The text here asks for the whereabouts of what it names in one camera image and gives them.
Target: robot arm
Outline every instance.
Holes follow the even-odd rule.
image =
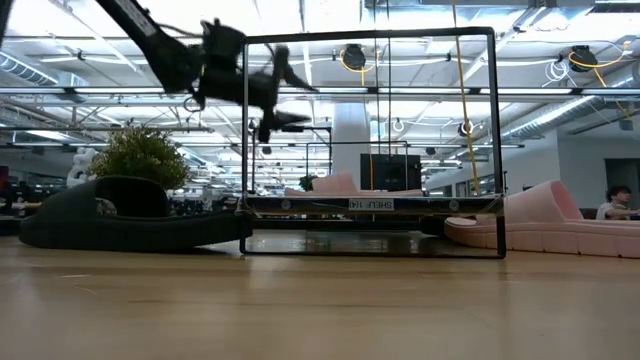
[[[217,98],[237,104],[244,102],[244,82],[237,71],[238,57],[246,35],[223,26],[201,22],[202,44],[185,46],[167,35],[136,0],[96,0],[98,4],[138,45],[151,70],[167,93],[188,91],[201,108],[206,98]],[[13,0],[0,0],[0,43]],[[289,49],[277,46],[273,54],[273,73],[258,72],[249,76],[249,105],[263,110],[258,134],[261,142],[269,142],[271,131],[309,120],[306,116],[274,111],[280,81],[309,91],[310,85],[295,75],[289,65]],[[193,88],[198,80],[197,91]]]
[[[201,63],[195,49],[167,35],[135,0],[96,0],[138,45],[166,92],[192,88]]]

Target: shelf label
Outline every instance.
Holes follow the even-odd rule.
[[[394,211],[393,200],[349,199],[350,211]]]

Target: person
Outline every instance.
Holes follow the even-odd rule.
[[[607,191],[607,202],[600,205],[596,220],[630,220],[640,210],[630,210],[631,189],[628,186],[612,186]]]

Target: hanging cable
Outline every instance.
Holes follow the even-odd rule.
[[[349,70],[351,72],[354,72],[354,73],[359,73],[360,74],[360,79],[362,81],[362,86],[364,86],[364,74],[368,73],[371,70],[373,70],[373,68],[375,68],[378,65],[378,59],[380,57],[380,53],[376,50],[376,61],[375,61],[375,63],[373,65],[369,66],[369,68],[362,69],[362,70],[356,70],[356,69],[350,68],[349,65],[345,64],[345,62],[343,60],[343,57],[344,57],[344,50],[340,51],[340,56],[339,56],[340,63],[342,64],[342,66],[345,69],[347,69],[347,70]]]
[[[590,64],[584,64],[582,62],[579,62],[579,61],[577,61],[577,60],[575,60],[573,58],[573,56],[576,54],[575,52],[569,53],[569,61],[571,61],[572,63],[574,63],[574,64],[576,64],[578,66],[581,66],[583,68],[602,69],[602,68],[606,68],[606,67],[611,66],[611,65],[615,65],[615,64],[619,63],[620,61],[622,61],[622,59],[624,59],[624,57],[626,55],[625,51],[627,51],[627,44],[626,43],[624,44],[624,46],[622,48],[622,54],[620,54],[620,57],[618,57],[617,59],[615,59],[613,61],[609,61],[607,63],[604,63],[604,64],[590,65]]]
[[[456,0],[451,0],[453,8],[453,26],[458,27],[458,14],[456,12]],[[467,147],[469,156],[471,157],[471,169],[473,170],[473,185],[475,186],[476,196],[480,196],[480,181],[478,181],[478,168],[476,166],[476,156],[473,150],[473,139],[471,138],[471,125],[469,124],[469,116],[467,113],[467,95],[464,88],[464,73],[462,72],[462,55],[460,54],[460,37],[456,36],[456,52],[458,57],[458,76],[460,77],[460,93],[462,94],[462,112],[464,115],[464,129],[467,136]]]

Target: black metal frame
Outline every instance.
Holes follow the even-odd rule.
[[[411,145],[409,145],[409,142],[404,141],[404,140],[391,140],[391,141],[330,141],[329,142],[329,174],[331,173],[331,169],[333,168],[333,148],[331,145],[365,145],[365,144],[369,144],[369,145],[382,145],[382,144],[403,144],[404,145],[404,149],[405,149],[405,160],[404,163],[405,165],[408,164],[408,158],[409,158],[409,148],[411,147]],[[305,160],[306,160],[306,176],[309,176],[309,146],[311,145],[327,145],[325,143],[321,143],[321,142],[308,142],[305,144]],[[409,174],[405,173],[405,183],[409,184]]]
[[[326,132],[329,133],[329,144],[322,142],[322,143],[313,143],[313,144],[323,144],[323,145],[328,145],[329,146],[329,173],[331,173],[331,167],[332,167],[332,163],[331,163],[331,158],[333,156],[333,147],[331,146],[333,144],[333,133],[331,132],[331,127],[328,126],[296,126],[296,128],[302,129],[302,130],[310,130],[315,132],[316,130],[324,130]],[[251,131],[251,191],[256,191],[256,148],[258,146],[256,146],[256,132],[255,131]],[[291,147],[296,147],[296,144],[289,144]],[[307,176],[309,176],[309,145],[307,144],[307,169],[306,169],[306,173]]]
[[[493,156],[494,156],[494,177],[496,201],[500,204],[496,206],[496,235],[497,235],[497,254],[494,256],[456,256],[456,255],[429,255],[429,257],[447,257],[447,258],[480,258],[480,259],[503,259],[507,253],[506,229],[504,211],[502,202],[504,196],[504,178],[502,176],[502,142],[500,138],[500,108],[498,101],[498,69],[496,62],[496,35],[493,28],[490,27],[468,27],[468,28],[444,28],[444,29],[422,29],[422,30],[366,30],[366,31],[349,31],[335,33],[301,33],[288,35],[264,35],[250,36],[245,39],[244,51],[242,55],[243,78],[244,78],[244,104],[242,106],[242,199],[239,202],[239,210],[251,211],[248,207],[248,159],[249,159],[249,139],[248,139],[248,123],[249,123],[249,45],[266,44],[266,43],[291,43],[291,42],[309,42],[309,41],[331,41],[331,40],[356,40],[371,38],[411,38],[411,37],[444,37],[444,36],[474,36],[484,35],[487,37],[487,54],[489,68],[489,99],[491,106],[491,135],[493,137]],[[451,199],[451,200],[470,200],[470,199]],[[376,256],[371,253],[318,253],[318,252],[253,252],[246,248],[246,239],[240,239],[240,251],[244,254],[255,255],[331,255],[331,256]],[[390,254],[379,254],[379,256],[393,256]]]

